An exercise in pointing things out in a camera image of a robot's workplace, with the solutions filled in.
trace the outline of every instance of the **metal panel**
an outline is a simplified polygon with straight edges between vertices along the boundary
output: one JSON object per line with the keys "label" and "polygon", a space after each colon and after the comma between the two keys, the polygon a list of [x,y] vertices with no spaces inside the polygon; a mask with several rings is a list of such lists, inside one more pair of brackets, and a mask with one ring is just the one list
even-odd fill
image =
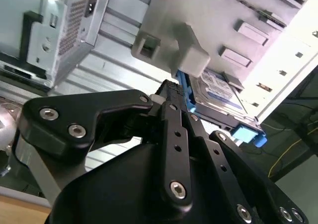
{"label": "metal panel", "polygon": [[29,99],[39,97],[37,94],[13,86],[4,81],[0,81],[0,96],[22,104]]}
{"label": "metal panel", "polygon": [[143,22],[148,5],[140,0],[109,0],[108,8],[136,22]]}
{"label": "metal panel", "polygon": [[104,21],[109,23],[109,24],[112,24],[118,28],[121,28],[122,30],[130,33],[130,34],[133,34],[133,35],[137,35],[138,31],[139,31],[139,28],[118,18],[118,17],[115,17],[113,16],[112,14],[109,14],[109,13],[105,13],[105,16],[104,16]]}

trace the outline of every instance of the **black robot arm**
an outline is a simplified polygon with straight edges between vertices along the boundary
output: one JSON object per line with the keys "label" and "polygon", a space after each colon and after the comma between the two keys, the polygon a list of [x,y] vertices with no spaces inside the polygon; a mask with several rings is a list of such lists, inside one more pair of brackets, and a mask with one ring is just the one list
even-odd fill
{"label": "black robot arm", "polygon": [[[86,172],[89,151],[142,144]],[[48,224],[303,224],[304,213],[220,131],[208,136],[182,87],[36,98],[13,146],[52,204]]]}

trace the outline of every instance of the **rectangular cutout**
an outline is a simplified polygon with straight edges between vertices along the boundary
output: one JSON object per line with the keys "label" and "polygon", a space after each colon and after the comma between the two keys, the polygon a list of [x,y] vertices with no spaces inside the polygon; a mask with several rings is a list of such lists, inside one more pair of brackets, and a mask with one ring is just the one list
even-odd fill
{"label": "rectangular cutout", "polygon": [[237,65],[237,66],[243,66],[248,67],[250,63],[252,62],[250,59],[242,56],[241,54],[238,54],[237,52],[234,52],[231,49],[228,49],[226,47],[223,48],[223,50],[220,53],[221,58],[229,61],[230,63]]}
{"label": "rectangular cutout", "polygon": [[301,58],[303,56],[303,54],[301,53],[301,52],[298,52],[297,54],[296,54],[296,57],[297,58]]}
{"label": "rectangular cutout", "polygon": [[279,74],[282,75],[282,76],[286,76],[287,73],[284,70],[280,70]]}
{"label": "rectangular cutout", "polygon": [[240,27],[237,29],[237,32],[263,46],[269,39],[268,34],[246,22],[243,22],[240,25]]}
{"label": "rectangular cutout", "polygon": [[262,88],[262,89],[264,89],[265,91],[268,91],[268,92],[271,92],[273,90],[273,89],[271,89],[271,88],[269,88],[269,87],[267,87],[267,86],[265,86],[264,84],[261,84],[261,83],[259,83],[256,86],[258,86],[258,87],[260,87],[260,88]]}
{"label": "rectangular cutout", "polygon": [[56,25],[58,23],[58,17],[56,15],[53,15],[51,14],[51,17],[50,17],[50,26],[52,28],[56,28]]}
{"label": "rectangular cutout", "polygon": [[142,38],[140,46],[140,54],[146,58],[153,59],[158,53],[160,47],[160,40],[150,35],[146,35]]}

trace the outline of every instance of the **black cable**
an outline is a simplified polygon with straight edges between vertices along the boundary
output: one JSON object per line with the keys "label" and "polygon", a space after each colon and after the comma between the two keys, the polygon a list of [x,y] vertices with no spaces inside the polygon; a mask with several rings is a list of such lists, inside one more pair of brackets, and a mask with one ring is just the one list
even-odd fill
{"label": "black cable", "polygon": [[289,105],[296,105],[296,106],[302,106],[302,107],[306,107],[308,109],[311,109],[311,110],[314,110],[312,107],[310,106],[306,106],[306,105],[303,105],[303,104],[298,104],[298,103],[293,103],[293,102],[286,102],[286,101],[283,101],[282,104],[289,104]]}
{"label": "black cable", "polygon": [[274,136],[276,136],[276,135],[279,135],[280,133],[283,133],[285,130],[286,130],[286,127],[283,128],[281,131],[278,131],[278,132],[276,132],[276,133],[273,133],[273,134],[271,134],[271,135],[268,135],[267,138],[272,138],[272,137],[274,137]]}
{"label": "black cable", "polygon": [[29,185],[27,184],[25,188],[22,189],[22,192],[25,192],[28,189]]}
{"label": "black cable", "polygon": [[[248,151],[244,151],[244,150],[243,150],[243,152],[244,152],[244,153],[249,153],[249,154],[252,154],[252,155],[261,155],[261,154],[264,153],[264,154],[269,155],[269,156],[272,156],[272,157],[274,157],[274,158],[276,158],[276,159],[279,158],[279,156],[276,156],[276,155],[274,155],[274,154],[272,154],[272,153],[266,152],[266,151],[264,150],[264,148],[260,148],[260,153],[248,152]],[[279,160],[279,163],[280,163],[280,167],[279,167],[279,170],[280,170],[280,169],[282,169],[282,168],[284,167],[284,163],[283,163],[282,160]]]}

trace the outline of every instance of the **yellow cable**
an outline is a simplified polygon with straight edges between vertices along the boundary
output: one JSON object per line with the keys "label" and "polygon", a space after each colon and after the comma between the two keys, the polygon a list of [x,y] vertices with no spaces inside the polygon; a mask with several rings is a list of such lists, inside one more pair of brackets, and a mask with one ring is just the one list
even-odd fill
{"label": "yellow cable", "polygon": [[272,129],[274,129],[274,130],[277,130],[277,131],[291,131],[290,129],[276,128],[276,127],[267,125],[266,123],[262,123],[262,125],[268,126],[268,127],[272,128]]}
{"label": "yellow cable", "polygon": [[[314,132],[315,130],[318,130],[318,127],[313,129],[312,131],[308,132],[307,135],[311,134],[312,132]],[[302,139],[297,140],[295,143],[293,143],[292,145],[289,146],[289,148],[282,153],[282,155],[278,158],[278,160],[273,164],[273,166],[270,168],[269,172],[268,172],[268,177],[270,178],[270,175],[272,173],[273,168],[276,166],[276,164],[281,160],[281,158],[296,144],[298,144]]]}

